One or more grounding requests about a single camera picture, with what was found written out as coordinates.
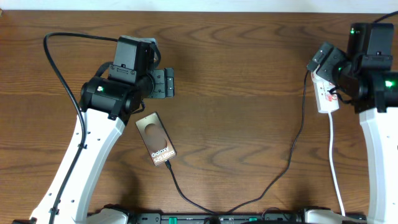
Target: green light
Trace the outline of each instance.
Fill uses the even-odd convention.
[[[386,87],[392,87],[392,86],[394,86],[394,85],[395,85],[394,82],[392,82],[392,81],[386,81]]]

